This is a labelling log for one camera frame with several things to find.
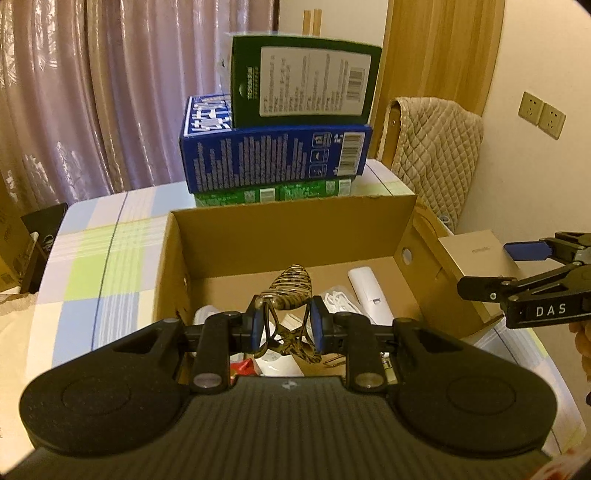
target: wooden stick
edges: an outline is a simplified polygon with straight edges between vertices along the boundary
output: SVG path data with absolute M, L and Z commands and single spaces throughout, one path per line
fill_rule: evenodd
M 310 10 L 304 10 L 304 23 L 301 26 L 302 35 L 310 35 Z
M 312 26 L 312 35 L 320 36 L 320 27 L 322 26 L 322 10 L 320 8 L 314 9 L 314 25 Z

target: electrical outlet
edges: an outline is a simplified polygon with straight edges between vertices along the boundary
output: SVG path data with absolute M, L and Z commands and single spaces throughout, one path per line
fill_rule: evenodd
M 540 116 L 540 121 L 538 122 L 538 127 L 540 127 L 552 138 L 558 140 L 565 120 L 566 115 L 564 113 L 562 113 L 557 108 L 554 108 L 549 103 L 545 103 L 544 108 L 542 108 L 542 114 Z
M 537 125 L 542 113 L 544 102 L 533 96 L 531 93 L 523 92 L 521 106 L 519 107 L 519 116 L 525 118 L 528 122 Z

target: red object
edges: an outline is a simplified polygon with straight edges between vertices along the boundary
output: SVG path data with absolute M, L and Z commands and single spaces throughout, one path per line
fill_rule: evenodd
M 252 361 L 252 358 L 248 358 L 243 360 L 242 362 L 236 362 L 230 364 L 230 381 L 234 383 L 234 380 L 237 375 L 257 375 L 255 370 L 255 364 Z

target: curtain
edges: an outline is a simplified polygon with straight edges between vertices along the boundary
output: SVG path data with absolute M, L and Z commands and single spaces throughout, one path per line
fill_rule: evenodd
M 481 115 L 501 40 L 505 0 L 390 0 L 369 149 L 399 96 L 434 96 Z
M 273 0 L 0 0 L 0 173 L 23 213 L 182 181 L 187 97 Z

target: hand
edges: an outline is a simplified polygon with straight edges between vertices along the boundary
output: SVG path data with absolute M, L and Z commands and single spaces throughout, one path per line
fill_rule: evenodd
M 587 375 L 587 381 L 591 382 L 591 320 L 569 323 L 569 330 L 577 334 L 574 344 L 583 356 L 581 365 Z

